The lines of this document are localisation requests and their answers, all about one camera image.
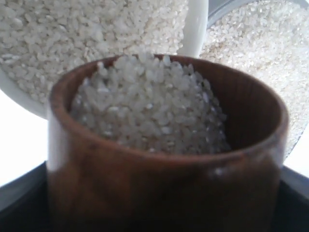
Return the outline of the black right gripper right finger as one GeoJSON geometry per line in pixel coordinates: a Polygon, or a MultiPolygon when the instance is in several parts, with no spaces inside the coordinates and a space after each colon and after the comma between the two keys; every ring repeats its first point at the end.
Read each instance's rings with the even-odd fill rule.
{"type": "Polygon", "coordinates": [[[281,173],[275,231],[309,231],[309,179],[287,167],[281,173]]]}

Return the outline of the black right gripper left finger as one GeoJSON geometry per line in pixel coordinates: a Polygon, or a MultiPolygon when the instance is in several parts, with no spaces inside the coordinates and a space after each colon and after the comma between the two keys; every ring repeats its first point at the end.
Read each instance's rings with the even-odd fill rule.
{"type": "Polygon", "coordinates": [[[45,163],[0,188],[0,230],[50,231],[45,163]]]}

